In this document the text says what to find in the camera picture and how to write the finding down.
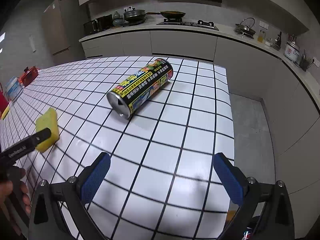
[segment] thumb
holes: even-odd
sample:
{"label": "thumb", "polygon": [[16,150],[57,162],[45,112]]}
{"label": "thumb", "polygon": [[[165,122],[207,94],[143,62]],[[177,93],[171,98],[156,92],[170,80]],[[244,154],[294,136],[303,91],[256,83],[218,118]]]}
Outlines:
{"label": "thumb", "polygon": [[4,202],[5,198],[11,194],[13,184],[11,181],[0,183],[0,201]]}

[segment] black and yellow can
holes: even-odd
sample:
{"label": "black and yellow can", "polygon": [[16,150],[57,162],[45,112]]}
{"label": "black and yellow can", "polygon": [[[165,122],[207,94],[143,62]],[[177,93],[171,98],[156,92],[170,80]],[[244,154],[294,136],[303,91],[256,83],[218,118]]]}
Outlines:
{"label": "black and yellow can", "polygon": [[162,58],[146,65],[107,93],[112,108],[128,119],[173,76],[171,64]]}

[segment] red object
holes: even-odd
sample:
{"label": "red object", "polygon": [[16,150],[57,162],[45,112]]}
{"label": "red object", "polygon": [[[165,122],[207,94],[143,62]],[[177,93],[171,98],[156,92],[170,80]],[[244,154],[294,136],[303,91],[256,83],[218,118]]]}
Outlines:
{"label": "red object", "polygon": [[24,73],[22,76],[19,78],[21,80],[21,83],[27,87],[30,85],[30,83],[35,80],[35,78],[38,76],[38,70],[36,69],[36,66],[33,66],[32,68],[26,68],[24,70]]}
{"label": "red object", "polygon": [[2,89],[2,85],[0,83],[0,86],[1,86],[1,92],[0,92],[0,112],[3,113],[5,111],[5,109],[7,108],[8,106],[8,101],[7,99],[5,99],[4,95],[3,95],[3,89]]}

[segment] blue and white container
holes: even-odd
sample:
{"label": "blue and white container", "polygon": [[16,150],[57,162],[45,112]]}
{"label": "blue and white container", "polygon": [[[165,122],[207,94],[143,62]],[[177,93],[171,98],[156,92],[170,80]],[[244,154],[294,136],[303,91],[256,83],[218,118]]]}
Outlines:
{"label": "blue and white container", "polygon": [[18,99],[18,97],[22,94],[23,90],[21,84],[15,76],[12,77],[12,79],[10,79],[5,88],[7,90],[8,97],[12,102]]}

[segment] countertop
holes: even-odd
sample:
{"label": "countertop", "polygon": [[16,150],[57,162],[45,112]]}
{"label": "countertop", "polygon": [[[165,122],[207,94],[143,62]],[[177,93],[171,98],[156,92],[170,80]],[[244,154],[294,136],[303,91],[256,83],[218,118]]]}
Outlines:
{"label": "countertop", "polygon": [[[191,21],[191,22],[197,22],[197,20],[194,19],[184,19],[185,21]],[[121,33],[121,32],[128,32],[128,31],[135,31],[135,30],[148,30],[148,29],[183,29],[183,30],[190,30],[190,31],[198,31],[202,33],[210,33],[215,34],[222,37],[231,38],[235,41],[240,41],[247,43],[249,45],[252,45],[258,49],[264,50],[269,54],[274,55],[275,57],[279,58],[283,62],[285,62],[292,71],[298,76],[298,78],[302,81],[302,83],[305,85],[305,87],[310,92],[311,96],[313,97],[315,103],[318,106],[318,109],[320,109],[320,85],[316,81],[316,79],[311,75],[309,71],[304,72],[300,68],[298,68],[291,60],[289,60],[286,56],[283,54],[283,50],[277,51],[271,47],[268,47],[261,42],[257,41],[257,35],[254,36],[254,39],[249,39],[246,37],[243,37],[241,35],[234,33],[234,27],[226,26],[222,24],[215,24],[219,31],[207,29],[207,28],[200,28],[200,27],[192,27],[192,26],[183,26],[183,25],[157,25],[157,23],[162,22],[162,19],[155,18],[155,19],[147,19],[143,24],[136,25],[136,26],[129,26],[129,27],[119,27],[119,28],[113,28],[109,29],[100,33],[92,34],[85,36],[84,38],[80,39],[80,42],[87,41],[89,39],[98,38],[100,36],[104,35],[110,35],[114,33]]]}
{"label": "countertop", "polygon": [[[42,179],[58,183],[77,176],[104,151],[111,155],[111,167],[88,212],[107,237],[215,239],[230,199],[212,158],[223,152],[231,163],[234,159],[226,70],[168,58],[172,79],[132,119],[121,118],[106,92],[152,60],[109,57],[40,70],[0,121],[1,148],[33,134],[36,119],[53,107],[59,141],[17,163],[27,171],[23,180],[30,197]],[[62,212],[76,237],[64,205]]]}

